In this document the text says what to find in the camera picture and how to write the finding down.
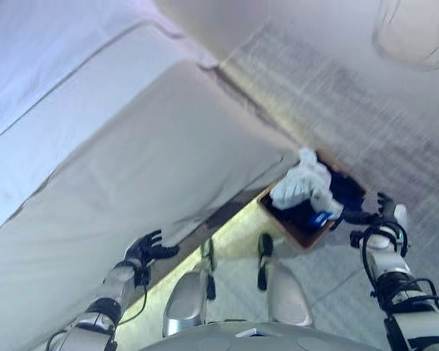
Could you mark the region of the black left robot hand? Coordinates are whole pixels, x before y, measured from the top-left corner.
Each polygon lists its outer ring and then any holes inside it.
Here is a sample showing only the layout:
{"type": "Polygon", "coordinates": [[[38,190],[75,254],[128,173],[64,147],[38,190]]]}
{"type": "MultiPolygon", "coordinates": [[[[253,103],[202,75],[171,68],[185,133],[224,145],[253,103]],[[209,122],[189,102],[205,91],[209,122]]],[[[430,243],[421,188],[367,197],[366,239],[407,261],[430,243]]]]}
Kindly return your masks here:
{"type": "Polygon", "coordinates": [[[175,257],[179,251],[179,245],[163,246],[162,231],[155,230],[142,238],[137,239],[125,252],[128,260],[138,260],[141,264],[148,264],[152,260],[169,259],[175,257]]]}

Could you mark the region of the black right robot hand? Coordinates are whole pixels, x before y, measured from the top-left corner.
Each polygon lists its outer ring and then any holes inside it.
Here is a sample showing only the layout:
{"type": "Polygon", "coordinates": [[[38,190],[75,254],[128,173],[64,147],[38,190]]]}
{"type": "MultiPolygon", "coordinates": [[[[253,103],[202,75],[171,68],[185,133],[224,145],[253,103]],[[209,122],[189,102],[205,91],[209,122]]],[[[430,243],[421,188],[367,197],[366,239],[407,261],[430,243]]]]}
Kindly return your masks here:
{"type": "Polygon", "coordinates": [[[398,227],[399,230],[406,230],[408,225],[406,207],[401,203],[396,204],[391,197],[383,192],[378,192],[377,196],[377,213],[344,209],[341,219],[354,225],[390,223],[398,227]]]}

